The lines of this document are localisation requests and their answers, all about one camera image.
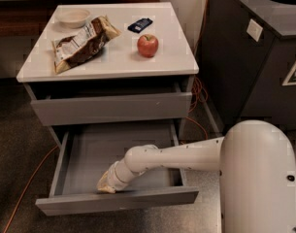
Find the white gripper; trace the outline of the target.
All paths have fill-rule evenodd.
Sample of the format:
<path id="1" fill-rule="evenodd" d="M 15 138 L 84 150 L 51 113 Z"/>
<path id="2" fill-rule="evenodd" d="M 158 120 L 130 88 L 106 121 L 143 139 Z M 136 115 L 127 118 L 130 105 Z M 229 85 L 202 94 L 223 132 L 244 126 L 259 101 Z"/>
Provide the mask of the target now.
<path id="1" fill-rule="evenodd" d="M 109 171 L 106 171 L 98 181 L 96 187 L 100 192 L 114 194 L 122 191 L 134 179 L 140 177 L 144 172 L 133 172 L 125 164 L 124 160 L 115 162 Z"/>

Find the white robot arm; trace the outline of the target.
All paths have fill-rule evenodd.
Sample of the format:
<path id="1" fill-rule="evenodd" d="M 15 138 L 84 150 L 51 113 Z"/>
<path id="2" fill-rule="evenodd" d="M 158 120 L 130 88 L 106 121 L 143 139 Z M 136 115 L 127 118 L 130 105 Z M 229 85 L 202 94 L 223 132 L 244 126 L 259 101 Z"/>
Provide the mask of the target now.
<path id="1" fill-rule="evenodd" d="M 245 120 L 225 136 L 176 147 L 133 147 L 97 184 L 116 193 L 158 168 L 217 171 L 222 233 L 296 233 L 296 160 L 273 124 Z"/>

